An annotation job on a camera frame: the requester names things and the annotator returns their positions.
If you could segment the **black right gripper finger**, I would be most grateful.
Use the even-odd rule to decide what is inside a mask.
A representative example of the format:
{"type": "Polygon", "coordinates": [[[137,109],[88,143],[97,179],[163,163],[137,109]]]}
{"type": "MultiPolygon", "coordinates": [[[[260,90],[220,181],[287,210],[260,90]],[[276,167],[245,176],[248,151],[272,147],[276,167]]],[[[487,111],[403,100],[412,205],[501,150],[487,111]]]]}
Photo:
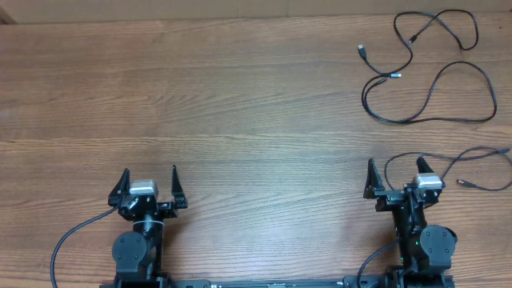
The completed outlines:
{"type": "Polygon", "coordinates": [[[434,171],[428,165],[423,156],[419,156],[416,160],[416,166],[420,174],[432,174],[434,171]]]}
{"type": "Polygon", "coordinates": [[[365,199],[380,198],[385,194],[385,187],[373,158],[368,160],[367,178],[363,191],[365,199]]]}

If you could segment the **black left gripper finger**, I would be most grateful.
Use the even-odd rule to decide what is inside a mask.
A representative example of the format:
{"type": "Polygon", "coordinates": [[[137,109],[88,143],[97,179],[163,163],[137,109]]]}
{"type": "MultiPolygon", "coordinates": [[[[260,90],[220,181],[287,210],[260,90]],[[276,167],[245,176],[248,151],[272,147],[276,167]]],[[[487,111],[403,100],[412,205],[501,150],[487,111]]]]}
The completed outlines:
{"type": "Polygon", "coordinates": [[[172,187],[171,194],[174,197],[174,206],[176,209],[187,209],[188,201],[186,199],[184,190],[179,181],[178,171],[176,165],[173,165],[172,170],[172,187]]]}
{"type": "Polygon", "coordinates": [[[119,198],[130,188],[130,170],[125,168],[119,181],[109,194],[109,198],[119,198]]]}

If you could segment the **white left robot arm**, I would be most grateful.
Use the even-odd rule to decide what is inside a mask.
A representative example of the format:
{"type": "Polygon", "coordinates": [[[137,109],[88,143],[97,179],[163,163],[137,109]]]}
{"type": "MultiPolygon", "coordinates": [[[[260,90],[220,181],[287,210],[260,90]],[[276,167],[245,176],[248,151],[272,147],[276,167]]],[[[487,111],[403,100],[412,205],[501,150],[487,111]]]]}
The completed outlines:
{"type": "Polygon", "coordinates": [[[168,273],[162,271],[164,220],[176,218],[179,210],[188,207],[176,168],[172,169],[171,194],[172,201],[160,202],[154,180],[131,182],[130,171],[123,171],[109,194],[108,205],[133,225],[131,230],[120,234],[112,246],[116,272],[110,287],[174,286],[168,273]]]}

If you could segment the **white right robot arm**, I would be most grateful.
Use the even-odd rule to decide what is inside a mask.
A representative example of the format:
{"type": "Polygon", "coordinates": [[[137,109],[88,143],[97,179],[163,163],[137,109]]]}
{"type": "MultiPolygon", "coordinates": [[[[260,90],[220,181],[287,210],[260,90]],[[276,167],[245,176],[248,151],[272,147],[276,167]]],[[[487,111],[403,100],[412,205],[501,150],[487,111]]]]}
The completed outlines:
{"type": "Polygon", "coordinates": [[[363,197],[376,201],[377,212],[391,212],[397,240],[375,251],[359,268],[358,287],[453,287],[451,257],[458,241],[451,229],[429,225],[424,209],[438,203],[446,184],[426,163],[417,159],[418,173],[400,190],[388,190],[371,158],[363,197]],[[365,267],[381,253],[399,248],[401,264],[390,267],[382,276],[363,277],[365,267]]]}

